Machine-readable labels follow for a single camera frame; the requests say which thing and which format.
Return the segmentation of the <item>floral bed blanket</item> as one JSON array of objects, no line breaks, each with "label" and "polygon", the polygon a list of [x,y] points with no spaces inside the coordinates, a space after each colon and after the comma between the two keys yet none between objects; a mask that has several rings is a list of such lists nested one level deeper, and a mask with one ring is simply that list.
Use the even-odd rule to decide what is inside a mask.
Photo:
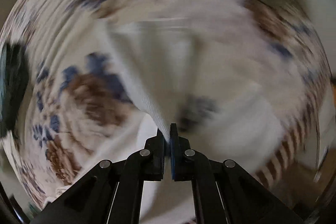
[{"label": "floral bed blanket", "polygon": [[43,209],[98,161],[119,161],[157,130],[128,97],[103,23],[183,18],[252,65],[283,136],[252,174],[265,187],[294,160],[315,166],[335,138],[328,62],[301,0],[18,0],[1,42],[25,48],[29,84],[3,148],[27,195]]}]

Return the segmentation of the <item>white pants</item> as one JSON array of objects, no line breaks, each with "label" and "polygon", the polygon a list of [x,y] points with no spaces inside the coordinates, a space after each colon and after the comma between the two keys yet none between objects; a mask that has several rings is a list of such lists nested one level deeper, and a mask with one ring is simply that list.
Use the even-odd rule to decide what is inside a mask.
[{"label": "white pants", "polygon": [[174,123],[195,150],[232,159],[250,174],[266,163],[283,129],[248,59],[206,40],[183,18],[101,28],[104,50],[147,124],[168,138]]}]

